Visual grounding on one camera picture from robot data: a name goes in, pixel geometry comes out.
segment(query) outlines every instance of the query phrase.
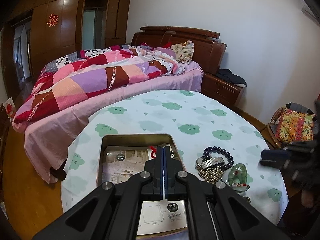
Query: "headboard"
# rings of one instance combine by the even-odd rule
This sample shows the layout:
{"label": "headboard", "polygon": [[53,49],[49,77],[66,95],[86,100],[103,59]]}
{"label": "headboard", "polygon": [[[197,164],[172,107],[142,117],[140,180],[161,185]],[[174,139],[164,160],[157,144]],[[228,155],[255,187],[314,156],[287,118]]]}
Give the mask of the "headboard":
{"label": "headboard", "polygon": [[141,27],[140,31],[134,34],[131,44],[138,46],[142,42],[152,47],[161,47],[171,41],[172,44],[183,43],[191,40],[194,42],[195,51],[193,58],[204,72],[215,74],[219,67],[227,45],[213,39],[218,39],[220,33],[207,30],[170,27],[170,26],[147,26]]}

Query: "open box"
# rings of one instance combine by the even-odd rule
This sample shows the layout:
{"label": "open box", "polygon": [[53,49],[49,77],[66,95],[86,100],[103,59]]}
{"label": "open box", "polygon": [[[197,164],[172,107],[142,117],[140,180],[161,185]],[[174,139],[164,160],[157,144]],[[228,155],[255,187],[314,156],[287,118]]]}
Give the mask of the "open box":
{"label": "open box", "polygon": [[[144,170],[144,163],[151,159],[150,146],[169,145],[171,157],[181,161],[177,147],[169,134],[132,134],[106,135],[102,138],[100,160],[97,174],[97,186],[102,182],[114,184],[127,181],[130,176]],[[124,160],[117,159],[124,155]],[[172,211],[170,205],[176,204],[177,210]],[[138,239],[168,235],[186,229],[186,216],[183,201],[169,203],[143,202],[138,227]]]}

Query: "round table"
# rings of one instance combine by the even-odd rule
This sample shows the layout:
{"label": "round table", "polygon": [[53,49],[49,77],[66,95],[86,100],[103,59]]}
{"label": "round table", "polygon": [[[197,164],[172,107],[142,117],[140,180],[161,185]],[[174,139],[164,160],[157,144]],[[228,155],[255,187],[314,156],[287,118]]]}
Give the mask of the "round table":
{"label": "round table", "polygon": [[170,134],[185,168],[196,176],[195,161],[205,148],[226,149],[235,164],[247,167],[250,189],[244,195],[251,205],[275,225],[279,222],[288,195],[280,171],[258,165],[261,151],[268,148],[261,134],[216,100],[184,90],[155,90],[89,117],[89,124],[68,149],[67,177],[61,184],[64,212],[96,188],[102,137],[143,133]]}

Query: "red chinese character decoration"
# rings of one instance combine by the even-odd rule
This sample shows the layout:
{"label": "red chinese character decoration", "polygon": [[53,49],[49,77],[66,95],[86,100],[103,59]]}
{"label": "red chinese character decoration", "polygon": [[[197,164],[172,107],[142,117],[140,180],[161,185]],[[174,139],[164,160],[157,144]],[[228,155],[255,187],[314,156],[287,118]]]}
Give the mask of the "red chinese character decoration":
{"label": "red chinese character decoration", "polygon": [[47,22],[47,24],[49,25],[49,27],[55,26],[58,24],[58,15],[57,14],[51,14],[49,17],[49,21]]}

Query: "beaded bracelet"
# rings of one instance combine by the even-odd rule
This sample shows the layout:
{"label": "beaded bracelet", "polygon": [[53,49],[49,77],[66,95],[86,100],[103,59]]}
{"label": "beaded bracelet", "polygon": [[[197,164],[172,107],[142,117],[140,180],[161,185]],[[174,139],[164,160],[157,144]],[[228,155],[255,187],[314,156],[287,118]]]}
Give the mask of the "beaded bracelet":
{"label": "beaded bracelet", "polygon": [[229,152],[227,152],[225,149],[221,149],[220,147],[216,147],[216,146],[213,146],[213,147],[208,147],[206,149],[204,149],[204,152],[203,152],[203,156],[202,158],[207,161],[207,160],[210,160],[210,155],[209,153],[219,153],[219,154],[222,154],[224,155],[227,160],[228,160],[228,164],[224,164],[221,166],[221,169],[223,170],[227,170],[227,169],[230,169],[232,167],[232,165],[235,163],[234,160],[233,160],[233,157],[230,155]]}

